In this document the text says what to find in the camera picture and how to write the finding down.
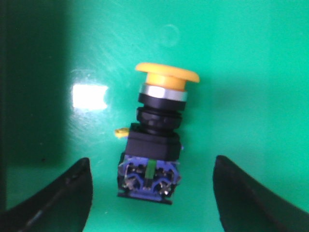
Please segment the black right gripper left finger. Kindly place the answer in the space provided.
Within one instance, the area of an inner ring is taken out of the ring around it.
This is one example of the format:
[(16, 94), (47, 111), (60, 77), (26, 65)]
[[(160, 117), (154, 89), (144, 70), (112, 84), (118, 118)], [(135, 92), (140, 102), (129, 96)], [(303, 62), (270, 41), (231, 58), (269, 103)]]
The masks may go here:
[(0, 216), (2, 232), (81, 232), (93, 200), (89, 158)]

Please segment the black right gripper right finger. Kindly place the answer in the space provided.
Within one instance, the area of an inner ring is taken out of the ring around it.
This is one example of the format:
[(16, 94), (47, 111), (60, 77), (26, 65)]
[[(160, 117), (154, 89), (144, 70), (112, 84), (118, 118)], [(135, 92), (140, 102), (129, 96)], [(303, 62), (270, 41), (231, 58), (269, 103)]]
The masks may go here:
[(216, 157), (213, 190), (226, 232), (307, 232), (309, 215), (260, 184), (228, 157)]

